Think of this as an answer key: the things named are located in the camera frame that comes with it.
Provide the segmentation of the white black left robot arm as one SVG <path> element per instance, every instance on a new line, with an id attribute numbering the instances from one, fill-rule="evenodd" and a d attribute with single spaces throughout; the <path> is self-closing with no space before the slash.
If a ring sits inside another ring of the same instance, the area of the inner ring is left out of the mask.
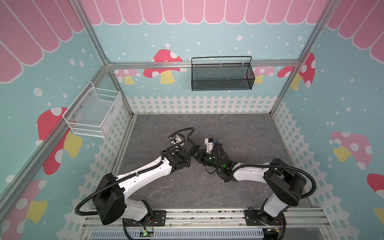
<path id="1" fill-rule="evenodd" d="M 130 196 L 161 177 L 189 167 L 199 147 L 188 139 L 179 146 L 161 151 L 157 159 L 137 170 L 117 177 L 105 175 L 97 191 L 106 190 L 92 197 L 102 224 L 109 225 L 122 218 L 147 225 L 153 218 L 153 210 L 145 200 L 131 200 Z"/>

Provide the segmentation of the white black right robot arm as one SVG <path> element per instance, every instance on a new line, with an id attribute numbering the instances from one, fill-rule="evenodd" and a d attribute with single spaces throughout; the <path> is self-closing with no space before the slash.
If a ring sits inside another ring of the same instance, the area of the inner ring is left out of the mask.
<path id="1" fill-rule="evenodd" d="M 253 181 L 265 183 L 273 194 L 263 203 L 259 215 L 267 220 L 275 219 L 282 211 L 297 206 L 304 194 L 310 176 L 304 171 L 287 165 L 280 159 L 273 159 L 267 164 L 242 164 L 229 160 L 223 145 L 215 142 L 211 150 L 199 148 L 194 158 L 203 166 L 214 168 L 225 182 Z"/>

